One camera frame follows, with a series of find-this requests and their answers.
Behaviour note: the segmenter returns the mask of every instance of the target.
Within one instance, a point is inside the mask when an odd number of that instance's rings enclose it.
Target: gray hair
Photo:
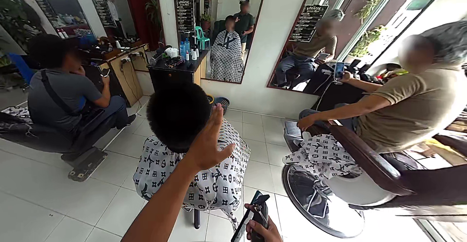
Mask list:
[[[464,63],[467,60],[467,20],[459,20],[429,29],[421,36],[435,46],[437,63]]]
[[[341,21],[344,18],[345,14],[340,9],[331,9],[330,11],[324,14],[323,19],[337,19]]]

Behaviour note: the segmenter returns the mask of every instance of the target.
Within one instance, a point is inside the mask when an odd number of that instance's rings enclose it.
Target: white shirt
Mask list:
[[[107,0],[107,6],[109,6],[110,14],[112,15],[114,21],[119,21],[118,12],[117,8],[115,7],[115,4],[112,1]]]

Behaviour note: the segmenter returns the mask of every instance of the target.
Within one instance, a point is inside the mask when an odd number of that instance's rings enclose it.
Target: basket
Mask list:
[[[224,98],[224,97],[217,97],[214,99],[214,104],[218,104],[218,103],[220,103],[220,105],[222,105],[222,108],[224,108],[224,115],[225,115],[225,113],[227,112],[227,107],[229,107],[230,105],[229,99]]]

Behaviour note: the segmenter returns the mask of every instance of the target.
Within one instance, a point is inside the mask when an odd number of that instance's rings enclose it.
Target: leather chair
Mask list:
[[[364,211],[370,209],[417,219],[467,221],[467,188],[461,181],[467,176],[467,164],[399,171],[353,131],[335,122],[328,127],[363,173],[320,181],[294,164],[283,168],[283,185],[290,200],[315,226],[340,238],[355,237],[363,230]],[[297,141],[297,129],[286,122],[284,135],[288,134],[291,151],[297,150],[291,143]],[[312,126],[313,130],[322,132],[317,126]]]
[[[35,150],[62,154],[62,160],[73,167],[68,178],[83,182],[107,156],[93,145],[114,127],[116,117],[111,115],[97,127],[92,125],[92,121],[102,112],[99,109],[90,115],[78,135],[40,124],[26,123],[23,119],[0,112],[0,138]]]

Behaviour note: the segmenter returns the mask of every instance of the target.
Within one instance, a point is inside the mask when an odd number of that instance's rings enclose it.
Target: white tile floor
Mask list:
[[[70,167],[58,154],[0,139],[0,241],[119,241],[146,204],[132,181],[137,157],[150,135],[144,118],[139,116],[124,129],[108,147],[106,160],[83,183],[67,178]],[[243,183],[244,201],[251,201],[257,189],[269,194],[269,215],[286,242],[339,240],[309,223],[286,197],[281,181],[281,157],[288,153],[282,136],[284,121],[235,110],[228,110],[225,118],[252,150]],[[110,131],[97,146],[104,147],[116,134]],[[241,218],[243,209],[236,215]],[[412,219],[379,212],[368,212],[366,219],[362,235],[351,241],[429,241]],[[170,242],[230,241],[232,234],[222,213],[201,212],[201,228],[195,229],[193,212],[180,211]]]

